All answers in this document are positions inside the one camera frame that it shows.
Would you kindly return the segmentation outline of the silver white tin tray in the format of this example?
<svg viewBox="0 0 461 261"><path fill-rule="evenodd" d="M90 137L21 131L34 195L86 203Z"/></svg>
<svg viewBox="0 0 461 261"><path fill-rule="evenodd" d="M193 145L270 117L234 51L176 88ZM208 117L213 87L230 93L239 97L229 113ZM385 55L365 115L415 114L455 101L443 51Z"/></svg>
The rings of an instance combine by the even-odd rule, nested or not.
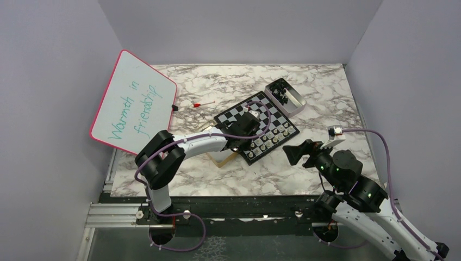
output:
<svg viewBox="0 0 461 261"><path fill-rule="evenodd" d="M276 107L291 118L306 107L306 100L284 79L279 78L264 88L264 93Z"/></svg>

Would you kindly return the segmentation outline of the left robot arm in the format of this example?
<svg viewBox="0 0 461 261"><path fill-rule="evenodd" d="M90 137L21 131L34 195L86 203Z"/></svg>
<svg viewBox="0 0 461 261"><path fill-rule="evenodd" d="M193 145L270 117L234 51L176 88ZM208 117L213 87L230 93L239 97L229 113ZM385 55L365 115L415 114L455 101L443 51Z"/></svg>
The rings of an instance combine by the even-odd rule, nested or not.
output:
<svg viewBox="0 0 461 261"><path fill-rule="evenodd" d="M256 138L260 113L254 110L235 117L235 121L219 124L209 130L186 136L158 132L135 157L138 167L135 179L141 182L151 205L150 216L164 223L171 216L169 183L186 159L209 152L243 150Z"/></svg>

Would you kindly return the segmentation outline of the pile of black pieces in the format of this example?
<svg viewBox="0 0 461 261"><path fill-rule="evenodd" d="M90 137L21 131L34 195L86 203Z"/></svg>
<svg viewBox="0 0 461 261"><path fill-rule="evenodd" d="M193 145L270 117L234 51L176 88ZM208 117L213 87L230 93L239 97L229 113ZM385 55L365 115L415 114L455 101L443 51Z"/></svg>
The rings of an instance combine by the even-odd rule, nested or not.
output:
<svg viewBox="0 0 461 261"><path fill-rule="evenodd" d="M283 78L269 84L269 91L281 105L288 103L286 92L291 88L292 86Z"/></svg>

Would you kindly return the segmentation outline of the black metal base rail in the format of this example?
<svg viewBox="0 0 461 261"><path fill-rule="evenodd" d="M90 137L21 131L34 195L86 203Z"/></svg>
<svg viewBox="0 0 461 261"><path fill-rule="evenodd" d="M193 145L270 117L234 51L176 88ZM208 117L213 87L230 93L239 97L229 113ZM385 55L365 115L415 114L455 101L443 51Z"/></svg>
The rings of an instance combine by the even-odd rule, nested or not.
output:
<svg viewBox="0 0 461 261"><path fill-rule="evenodd" d="M330 219L314 210L317 195L173 197L168 213L192 212L194 217L156 217L143 197L102 194L86 220L88 228L147 228L177 237L306 235Z"/></svg>

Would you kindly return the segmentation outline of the red capped white marker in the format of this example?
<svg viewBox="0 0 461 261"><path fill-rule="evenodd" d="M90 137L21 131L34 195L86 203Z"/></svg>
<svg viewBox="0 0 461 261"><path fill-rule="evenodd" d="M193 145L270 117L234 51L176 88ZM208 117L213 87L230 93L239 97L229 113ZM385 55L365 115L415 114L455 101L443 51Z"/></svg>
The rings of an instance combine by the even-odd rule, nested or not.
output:
<svg viewBox="0 0 461 261"><path fill-rule="evenodd" d="M192 106L193 106L194 108L198 108L198 107L201 107L201 106L214 104L215 102L216 102L216 101L210 101L210 102L204 102L204 103L194 103Z"/></svg>

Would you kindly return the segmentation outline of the gold tin tray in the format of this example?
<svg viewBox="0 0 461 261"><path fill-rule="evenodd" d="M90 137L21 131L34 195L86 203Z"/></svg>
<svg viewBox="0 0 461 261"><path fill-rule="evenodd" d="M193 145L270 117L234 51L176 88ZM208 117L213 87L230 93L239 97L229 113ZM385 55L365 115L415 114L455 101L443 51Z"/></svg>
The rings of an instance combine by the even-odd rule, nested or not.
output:
<svg viewBox="0 0 461 261"><path fill-rule="evenodd" d="M216 125L215 120L209 120L199 126L196 131L197 132L202 132L202 131L207 131L211 128L213 128ZM225 151L219 151L219 152L207 152L206 153L207 157L216 165L218 168L222 168L225 166L227 163L229 163L231 160L235 159L238 155L237 152L233 150L225 150Z"/></svg>

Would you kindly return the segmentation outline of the white board pink rim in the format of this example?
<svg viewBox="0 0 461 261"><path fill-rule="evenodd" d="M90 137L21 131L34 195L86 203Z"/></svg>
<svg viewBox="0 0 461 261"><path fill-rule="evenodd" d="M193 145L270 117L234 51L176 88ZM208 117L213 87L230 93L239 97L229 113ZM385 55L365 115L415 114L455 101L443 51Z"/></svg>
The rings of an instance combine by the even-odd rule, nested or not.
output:
<svg viewBox="0 0 461 261"><path fill-rule="evenodd" d="M138 154L169 128L178 86L170 78L123 49L91 125L101 143Z"/></svg>

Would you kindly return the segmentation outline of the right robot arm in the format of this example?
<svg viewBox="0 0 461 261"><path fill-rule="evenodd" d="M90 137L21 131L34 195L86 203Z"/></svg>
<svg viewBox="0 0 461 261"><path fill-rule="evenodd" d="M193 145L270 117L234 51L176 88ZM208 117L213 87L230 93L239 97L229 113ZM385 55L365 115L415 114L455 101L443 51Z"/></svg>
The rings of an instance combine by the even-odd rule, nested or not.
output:
<svg viewBox="0 0 461 261"><path fill-rule="evenodd" d="M288 161L296 165L308 155L306 169L316 168L334 187L315 201L314 215L320 221L332 218L361 235L390 260L443 260L449 247L419 232L395 208L388 193L362 175L363 164L350 150L335 153L320 141L305 140L298 146L283 146Z"/></svg>

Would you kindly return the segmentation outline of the black white chess board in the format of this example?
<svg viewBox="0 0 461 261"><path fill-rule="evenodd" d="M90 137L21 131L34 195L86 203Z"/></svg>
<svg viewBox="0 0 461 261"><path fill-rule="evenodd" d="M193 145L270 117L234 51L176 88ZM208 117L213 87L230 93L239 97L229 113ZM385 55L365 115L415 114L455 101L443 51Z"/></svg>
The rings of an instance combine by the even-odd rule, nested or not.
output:
<svg viewBox="0 0 461 261"><path fill-rule="evenodd" d="M298 135L300 133L300 131L298 130L298 128L276 107L276 105L262 92L258 92L248 98L246 98L245 100L243 100L242 102L240 103L237 103L236 105L230 107L229 109L226 109L220 113L218 113L216 116L214 116L214 120L217 122L217 123L229 123L229 122L232 122L232 121L235 121L235 116L236 115L242 115L243 112L244 112L244 107L247 107L248 106L248 103L249 102L252 102L252 104L250 105L250 108L252 110L256 110L258 112L260 112L260 128L259 130L257 131L257 135L260 135L260 133L265 129L266 125L269 123L269 130L264 134L264 135L261 135L259 136L259 138L257 139L254 139L252 141L252 143L255 144L255 141L256 140L260 140L261 141L261 144L258 146L257 144L255 144L255 148L251 148L250 146L250 149L248 151L240 151L239 154L243 157L243 159L245 160L245 162L248 164L248 165L252 165L254 163L256 163L257 161L261 160L262 158L264 158L265 156L267 156L269 153L271 153L272 151L274 151L275 149L277 149L278 147L282 146L284 143L286 143L287 141L289 141L290 139L292 139L293 137L295 137L296 135ZM267 147L266 146L266 143L271 140L276 136L278 138L278 135L279 133L282 133L278 130L278 133L277 134L274 134L273 133L273 130L274 129L277 129L278 126L284 126L285 123L288 123L289 124L289 127L288 128L285 128L284 127L284 131L287 130L289 135L288 136L285 136L283 140L279 140L278 139L278 142L277 143L273 143L273 146L271 147ZM266 134L268 132L272 132L273 134L273 137L272 138L268 138L266 136ZM263 141L261 138L262 136L266 136L267 139L265 141ZM265 150L261 150L260 149L260 146L264 144L266 146L266 149ZM259 149L261 151L261 153L259 155L256 155L253 151L256 150L256 149ZM253 157L250 158L248 156L248 154L252 152L253 153Z"/></svg>

